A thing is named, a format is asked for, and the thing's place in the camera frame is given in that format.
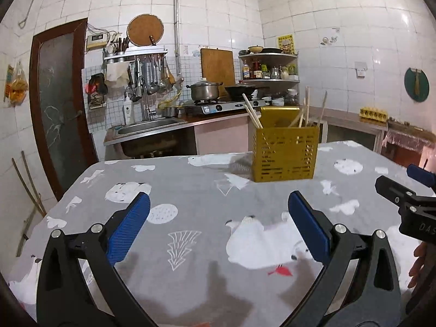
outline wooden door frame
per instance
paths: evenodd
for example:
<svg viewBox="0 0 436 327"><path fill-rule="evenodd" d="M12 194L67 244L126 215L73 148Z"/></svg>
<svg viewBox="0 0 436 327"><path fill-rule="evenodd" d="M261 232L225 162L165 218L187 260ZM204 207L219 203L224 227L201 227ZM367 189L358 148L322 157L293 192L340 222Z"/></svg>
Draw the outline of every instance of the wooden door frame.
<svg viewBox="0 0 436 327"><path fill-rule="evenodd" d="M57 178L55 167L53 166L52 159L49 153L49 147L45 138L44 126L42 123L41 104L39 98L39 52L44 42L63 36L65 34L73 33L73 52L72 52L72 91L73 91L73 104L75 109L81 110L82 114L77 120L77 126L80 136L81 146L87 162L88 167L95 164L98 159L94 149L92 136L88 131L88 124L86 122L86 115L84 111L83 90L81 81L81 70L84 67L84 41L86 37L86 28L88 19L80 19L61 26L51 28L45 32L39 33L33 37L32 49L30 56L30 72L29 72L29 97L30 109L32 116L33 131L35 134L36 146L41 158L42 166L44 168L47 179L49 180L50 187L53 190L54 196L59 201L64 195L64 190L60 186L59 179Z"/></svg>

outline stainless steel pot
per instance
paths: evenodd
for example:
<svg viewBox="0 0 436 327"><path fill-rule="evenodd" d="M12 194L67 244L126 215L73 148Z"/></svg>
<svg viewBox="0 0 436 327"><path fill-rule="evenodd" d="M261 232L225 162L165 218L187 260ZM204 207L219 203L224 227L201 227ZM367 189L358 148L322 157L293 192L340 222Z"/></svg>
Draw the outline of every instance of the stainless steel pot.
<svg viewBox="0 0 436 327"><path fill-rule="evenodd" d="M218 87L222 85L217 82L209 82L207 79L202 78L201 81L194 85L186 85L186 88L191 89L191 98L194 101L208 101L211 99L218 99L219 89Z"/></svg>

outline egg carton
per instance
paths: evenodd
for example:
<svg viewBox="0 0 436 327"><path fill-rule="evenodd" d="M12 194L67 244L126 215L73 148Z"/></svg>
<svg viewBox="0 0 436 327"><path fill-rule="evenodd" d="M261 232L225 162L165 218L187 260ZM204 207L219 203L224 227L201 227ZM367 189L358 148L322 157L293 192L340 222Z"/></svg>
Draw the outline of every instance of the egg carton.
<svg viewBox="0 0 436 327"><path fill-rule="evenodd" d="M359 116L364 119L372 119L385 123L387 121L387 112L382 109L363 107L360 109Z"/></svg>

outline gray tablecloth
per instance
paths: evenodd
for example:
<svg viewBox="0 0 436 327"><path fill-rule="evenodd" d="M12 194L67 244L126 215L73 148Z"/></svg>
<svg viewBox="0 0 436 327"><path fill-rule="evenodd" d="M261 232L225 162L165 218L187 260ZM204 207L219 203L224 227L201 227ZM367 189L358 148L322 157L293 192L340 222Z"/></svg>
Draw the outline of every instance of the gray tablecloth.
<svg viewBox="0 0 436 327"><path fill-rule="evenodd" d="M159 324L279 326L321 269L286 215L294 190L334 224L368 235L385 230L406 291L418 241L399 234L398 209L376 193L374 183L385 174L420 195L432 195L431 190L354 142L320 144L318 150L312 180L271 183L249 180L251 153L95 164L35 227L9 276L11 289L35 316L41 264L35 260L43 257L50 233L58 227L79 233L105 223L127 206L136 189L150 193L154 209L115 267ZM108 311L87 262L81 264L97 304Z"/></svg>

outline plastic bag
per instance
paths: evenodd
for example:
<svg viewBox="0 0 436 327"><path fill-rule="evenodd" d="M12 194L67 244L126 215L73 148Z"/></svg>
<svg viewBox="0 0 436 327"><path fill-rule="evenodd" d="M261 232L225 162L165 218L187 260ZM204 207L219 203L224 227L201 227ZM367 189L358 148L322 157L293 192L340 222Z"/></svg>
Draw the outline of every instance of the plastic bag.
<svg viewBox="0 0 436 327"><path fill-rule="evenodd" d="M26 80L25 71L21 61L17 62L14 70L14 76L12 78L12 85L9 93L9 100L13 106L21 104L26 98L26 91L29 90L29 84Z"/></svg>

